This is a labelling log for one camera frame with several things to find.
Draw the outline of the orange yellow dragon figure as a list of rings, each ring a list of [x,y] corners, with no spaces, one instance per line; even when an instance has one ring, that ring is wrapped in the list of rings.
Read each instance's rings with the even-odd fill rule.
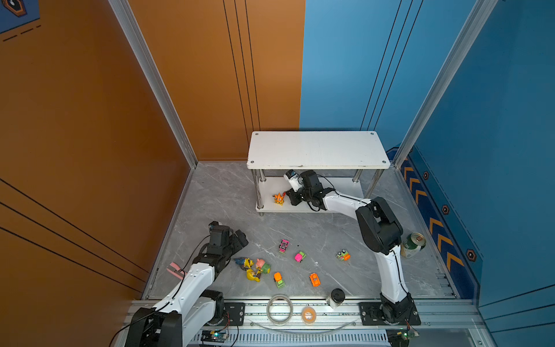
[[[285,192],[273,195],[274,203],[277,204],[277,205],[283,205],[284,202],[285,202],[285,197],[286,197]]]

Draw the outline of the pink green monster figure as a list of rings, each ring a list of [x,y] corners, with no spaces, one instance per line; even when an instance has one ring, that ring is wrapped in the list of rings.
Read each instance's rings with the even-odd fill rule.
[[[257,259],[255,267],[257,269],[257,272],[261,274],[269,274],[271,271],[270,264],[263,259]]]

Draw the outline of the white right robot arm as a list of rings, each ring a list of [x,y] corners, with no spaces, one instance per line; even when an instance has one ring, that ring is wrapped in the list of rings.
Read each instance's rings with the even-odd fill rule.
[[[407,289],[400,261],[403,228],[383,198],[357,198],[325,187],[313,170],[284,174],[291,204],[305,202],[318,211],[341,213],[357,220],[364,244],[373,251],[381,278],[380,319],[389,325],[420,325],[416,304]]]

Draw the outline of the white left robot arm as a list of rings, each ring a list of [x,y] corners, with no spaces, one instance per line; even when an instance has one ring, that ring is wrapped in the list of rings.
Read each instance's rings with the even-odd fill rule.
[[[204,325],[223,319],[223,293],[209,287],[249,242],[243,231],[218,221],[209,224],[203,241],[176,287],[153,307],[135,312],[125,328],[126,346],[187,346]]]

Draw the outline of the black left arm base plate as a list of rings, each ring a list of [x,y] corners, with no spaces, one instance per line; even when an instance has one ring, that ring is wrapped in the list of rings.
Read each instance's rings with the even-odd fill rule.
[[[217,304],[215,314],[211,320],[207,322],[209,326],[242,326],[245,318],[244,302],[224,302]]]

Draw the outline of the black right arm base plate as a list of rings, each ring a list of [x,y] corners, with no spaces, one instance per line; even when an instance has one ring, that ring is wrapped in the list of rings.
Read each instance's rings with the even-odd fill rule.
[[[358,304],[362,325],[420,325],[421,319],[412,301],[407,304],[361,302]]]

